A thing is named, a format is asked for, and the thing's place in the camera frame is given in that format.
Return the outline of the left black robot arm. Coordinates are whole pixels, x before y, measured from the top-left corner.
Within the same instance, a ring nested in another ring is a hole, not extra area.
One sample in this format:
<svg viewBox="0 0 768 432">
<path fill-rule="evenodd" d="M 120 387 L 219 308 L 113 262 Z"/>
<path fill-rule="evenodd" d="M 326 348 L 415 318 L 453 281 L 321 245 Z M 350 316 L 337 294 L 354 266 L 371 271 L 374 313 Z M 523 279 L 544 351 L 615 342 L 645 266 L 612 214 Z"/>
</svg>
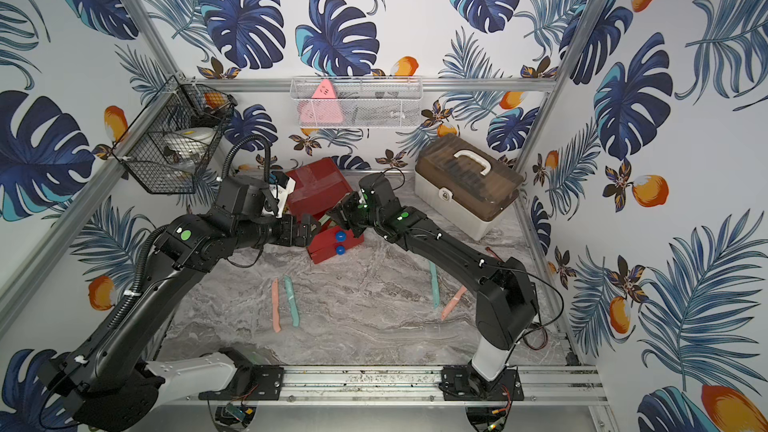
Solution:
<svg viewBox="0 0 768 432">
<path fill-rule="evenodd" d="M 51 417 L 45 431 L 80 425 L 124 431 L 159 406 L 172 379 L 151 369 L 142 353 L 187 293 L 216 265 L 244 248 L 307 247 L 319 224 L 311 216 L 284 212 L 280 191 L 289 177 L 271 173 L 266 158 L 260 176 L 232 175 L 239 150 L 261 134 L 236 142 L 225 157 L 218 195 L 204 214 L 185 214 L 152 231 L 140 246 L 130 286 L 108 317 L 74 351 L 50 359 L 38 371 Z"/>
</svg>

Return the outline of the teal fruit knife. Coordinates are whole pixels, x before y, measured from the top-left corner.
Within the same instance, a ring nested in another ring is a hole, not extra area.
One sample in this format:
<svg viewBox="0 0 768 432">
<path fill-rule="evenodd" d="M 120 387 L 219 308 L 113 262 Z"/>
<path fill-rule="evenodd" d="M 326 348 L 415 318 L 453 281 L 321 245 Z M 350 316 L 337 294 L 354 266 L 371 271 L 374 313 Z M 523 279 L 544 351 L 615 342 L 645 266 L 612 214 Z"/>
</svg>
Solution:
<svg viewBox="0 0 768 432">
<path fill-rule="evenodd" d="M 296 301 L 295 289 L 293 281 L 289 276 L 284 277 L 284 286 L 286 291 L 286 297 L 289 304 L 292 326 L 298 328 L 300 326 L 300 314 Z"/>
<path fill-rule="evenodd" d="M 438 269 L 436 264 L 433 262 L 429 262 L 429 270 L 430 270 L 432 304 L 433 304 L 433 307 L 437 309 L 440 307 L 440 304 L 441 304 L 441 294 L 440 294 L 440 288 L 439 288 Z"/>
</svg>

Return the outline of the red three-drawer cabinet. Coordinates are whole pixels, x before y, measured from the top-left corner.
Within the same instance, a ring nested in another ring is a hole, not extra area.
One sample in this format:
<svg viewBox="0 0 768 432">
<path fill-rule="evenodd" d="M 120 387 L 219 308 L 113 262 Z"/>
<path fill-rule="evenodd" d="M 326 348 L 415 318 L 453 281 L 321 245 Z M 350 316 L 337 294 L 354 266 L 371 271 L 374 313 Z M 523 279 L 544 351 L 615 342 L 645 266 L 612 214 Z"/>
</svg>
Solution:
<svg viewBox="0 0 768 432">
<path fill-rule="evenodd" d="M 330 158 L 324 158 L 287 172 L 296 182 L 295 190 L 287 199 L 288 210 L 296 216 L 309 214 L 319 219 L 327 214 L 346 194 L 353 191 L 341 171 Z M 364 237 L 355 237 L 335 222 L 321 231 L 306 248 L 314 264 L 344 255 L 364 243 Z"/>
</svg>

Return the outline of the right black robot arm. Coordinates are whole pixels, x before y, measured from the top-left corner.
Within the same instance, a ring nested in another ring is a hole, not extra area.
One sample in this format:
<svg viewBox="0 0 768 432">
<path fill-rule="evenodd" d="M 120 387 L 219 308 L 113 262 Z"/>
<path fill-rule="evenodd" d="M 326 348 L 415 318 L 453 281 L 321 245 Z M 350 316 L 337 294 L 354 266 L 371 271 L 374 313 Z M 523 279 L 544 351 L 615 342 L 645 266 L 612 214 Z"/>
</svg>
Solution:
<svg viewBox="0 0 768 432">
<path fill-rule="evenodd" d="M 371 229 L 388 243 L 428 259 L 475 296 L 478 348 L 459 381 L 446 380 L 439 387 L 448 397 L 488 400 L 505 385 L 508 361 L 518 343 L 557 323 L 565 300 L 559 298 L 553 318 L 534 326 L 540 307 L 533 282 L 550 287 L 546 280 L 527 272 L 514 258 L 503 262 L 456 239 L 426 213 L 403 205 L 396 191 L 386 171 L 367 174 L 359 189 L 346 194 L 327 215 L 356 237 Z"/>
</svg>

